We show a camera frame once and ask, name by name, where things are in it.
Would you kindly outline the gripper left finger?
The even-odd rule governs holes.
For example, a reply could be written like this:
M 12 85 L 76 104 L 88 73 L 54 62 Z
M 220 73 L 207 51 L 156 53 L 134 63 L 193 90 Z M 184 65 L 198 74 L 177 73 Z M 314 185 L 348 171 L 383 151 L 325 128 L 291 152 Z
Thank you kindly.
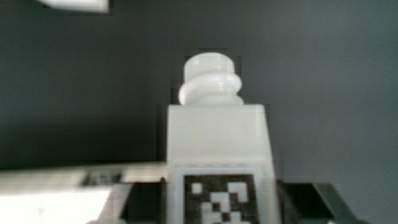
M 165 179 L 111 187 L 97 218 L 86 224 L 165 224 Z

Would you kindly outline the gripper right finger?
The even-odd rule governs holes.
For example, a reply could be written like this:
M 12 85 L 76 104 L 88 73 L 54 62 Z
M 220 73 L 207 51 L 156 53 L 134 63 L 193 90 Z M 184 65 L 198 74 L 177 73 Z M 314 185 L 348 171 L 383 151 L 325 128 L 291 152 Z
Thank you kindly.
M 330 183 L 277 181 L 282 224 L 369 224 L 360 220 Z

